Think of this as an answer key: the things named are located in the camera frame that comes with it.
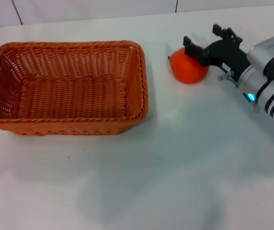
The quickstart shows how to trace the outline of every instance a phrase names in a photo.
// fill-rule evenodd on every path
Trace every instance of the orange wicker basket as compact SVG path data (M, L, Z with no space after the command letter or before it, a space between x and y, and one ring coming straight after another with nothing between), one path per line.
M145 57L134 42L0 47L0 129L36 136L119 134L147 111Z

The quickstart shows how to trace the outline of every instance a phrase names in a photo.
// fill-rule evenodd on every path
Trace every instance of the basket rim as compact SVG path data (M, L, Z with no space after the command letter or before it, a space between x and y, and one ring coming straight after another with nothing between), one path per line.
M5 43L0 46L0 59L1 56L4 54L4 51L11 47L12 45L33 45L34 47L42 45L67 45L67 44L73 44L76 46L80 46L81 44L85 44L87 46L92 46L92 44L97 44L98 46L120 46L120 45L130 45L134 46L139 49L140 52L140 61L141 63L144 64L145 66L145 55L143 52L143 49L141 46L133 41L129 40L122 40L122 41L99 41L99 42L10 42L10 43ZM70 117L63 117L63 118L0 118L0 123L50 123L50 122L60 122L60 123L66 123L66 122L119 122L119 121L132 121L132 120L139 120L141 117L145 116L148 112L148 91L147 91L147 75L146 75L146 70L145 67L141 68L141 89L142 89L142 100L140 100L139 104L139 112L135 116L123 116L123 117L76 117L76 118L70 118Z

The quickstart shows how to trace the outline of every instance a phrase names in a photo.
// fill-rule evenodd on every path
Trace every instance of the white tabletop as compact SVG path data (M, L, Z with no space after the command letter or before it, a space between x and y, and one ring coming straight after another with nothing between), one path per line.
M132 40L146 55L149 113L118 136L0 130L0 230L274 229L274 120L212 67L177 82L167 56L214 23L244 51L274 35L274 6L0 28L11 41Z

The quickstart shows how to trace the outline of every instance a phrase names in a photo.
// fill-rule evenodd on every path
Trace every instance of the woven basket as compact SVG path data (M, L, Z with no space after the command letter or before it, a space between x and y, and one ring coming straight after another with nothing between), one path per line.
M0 47L0 129L36 136L119 134L147 111L145 58L134 42Z

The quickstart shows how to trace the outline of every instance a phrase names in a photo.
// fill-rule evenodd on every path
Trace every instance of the led light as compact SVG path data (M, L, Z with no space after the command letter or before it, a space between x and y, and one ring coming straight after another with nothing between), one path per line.
M253 93L249 93L248 97L250 98L251 101L255 101L255 96Z

